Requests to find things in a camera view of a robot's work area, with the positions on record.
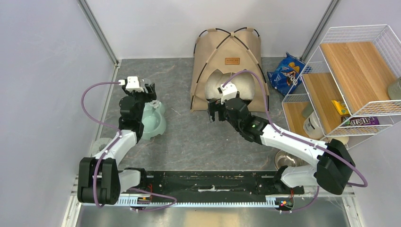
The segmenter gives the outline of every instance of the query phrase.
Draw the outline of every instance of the blue chip bag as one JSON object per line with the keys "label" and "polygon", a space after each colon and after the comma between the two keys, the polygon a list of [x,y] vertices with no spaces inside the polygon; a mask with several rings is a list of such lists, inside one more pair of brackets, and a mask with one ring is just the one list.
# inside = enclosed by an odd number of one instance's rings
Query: blue chip bag
{"label": "blue chip bag", "polygon": [[289,53],[286,54],[287,57],[280,62],[276,71],[267,72],[267,76],[273,88],[277,89],[283,95],[291,94],[295,88],[302,83],[301,78],[298,80],[297,78],[305,66],[303,62],[291,56]]}

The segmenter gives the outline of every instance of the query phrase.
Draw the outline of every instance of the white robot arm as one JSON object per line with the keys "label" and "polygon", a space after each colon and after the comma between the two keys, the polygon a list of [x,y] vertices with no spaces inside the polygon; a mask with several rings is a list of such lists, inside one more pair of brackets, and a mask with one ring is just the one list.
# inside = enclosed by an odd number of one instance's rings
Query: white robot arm
{"label": "white robot arm", "polygon": [[[142,115],[145,103],[156,100],[155,84],[140,84],[138,77],[120,80],[127,96],[120,100],[120,131],[112,141],[94,157],[85,157],[79,163],[78,200],[94,203],[94,181],[99,204],[115,204],[120,193],[138,186],[146,177],[144,169],[127,168],[120,172],[117,166],[127,152],[140,140],[144,125]],[[97,175],[96,164],[100,160]]]}
{"label": "white robot arm", "polygon": [[[330,143],[326,143],[312,140],[277,125],[273,127],[272,123],[264,118],[252,116],[247,104],[239,98],[239,93],[231,82],[225,87],[221,85],[219,92],[222,94],[221,99],[209,100],[208,112],[211,121],[215,120],[215,112],[218,112],[218,119],[228,121],[246,140],[281,149],[310,164],[309,166],[283,166],[280,168],[275,176],[275,187],[279,191],[284,191],[286,187],[319,185],[333,194],[342,194],[352,170],[330,154],[316,148],[316,146],[323,147],[355,166],[341,142],[332,140]],[[283,133],[294,136],[298,140],[284,136]],[[314,146],[303,143],[303,140]]]}

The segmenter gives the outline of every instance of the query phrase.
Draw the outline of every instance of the beige tent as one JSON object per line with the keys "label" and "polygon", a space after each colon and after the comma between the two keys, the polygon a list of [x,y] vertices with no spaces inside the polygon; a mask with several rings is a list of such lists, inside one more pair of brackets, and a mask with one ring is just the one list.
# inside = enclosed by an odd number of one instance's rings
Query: beige tent
{"label": "beige tent", "polygon": [[[210,84],[215,86],[211,91],[214,92],[217,90],[216,86],[225,82],[230,75],[244,69],[255,72],[261,81],[264,81],[266,93],[269,95],[261,68],[261,39],[259,34],[254,35],[253,31],[255,30],[250,27],[244,27],[231,33],[223,29],[212,28],[199,35],[194,49],[191,112],[207,110],[207,99],[213,96],[208,92]],[[232,82],[240,91],[242,99],[251,100],[248,105],[250,111],[264,111],[262,90],[258,81],[251,74],[238,75]]]}

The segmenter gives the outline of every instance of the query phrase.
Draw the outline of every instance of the tent label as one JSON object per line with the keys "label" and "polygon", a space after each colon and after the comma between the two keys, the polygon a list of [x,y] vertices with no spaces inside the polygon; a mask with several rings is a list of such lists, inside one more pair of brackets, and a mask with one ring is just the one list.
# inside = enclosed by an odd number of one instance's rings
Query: tent label
{"label": "tent label", "polygon": [[226,58],[226,65],[239,65],[239,58]]}

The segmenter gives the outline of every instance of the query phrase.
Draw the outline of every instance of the stainless steel bowl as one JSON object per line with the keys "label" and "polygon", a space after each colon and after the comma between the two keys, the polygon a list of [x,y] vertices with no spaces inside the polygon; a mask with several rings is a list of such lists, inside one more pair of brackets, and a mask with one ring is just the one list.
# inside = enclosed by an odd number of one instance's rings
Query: stainless steel bowl
{"label": "stainless steel bowl", "polygon": [[280,150],[274,157],[274,164],[277,169],[280,169],[282,166],[297,167],[304,166],[306,163],[302,159]]}

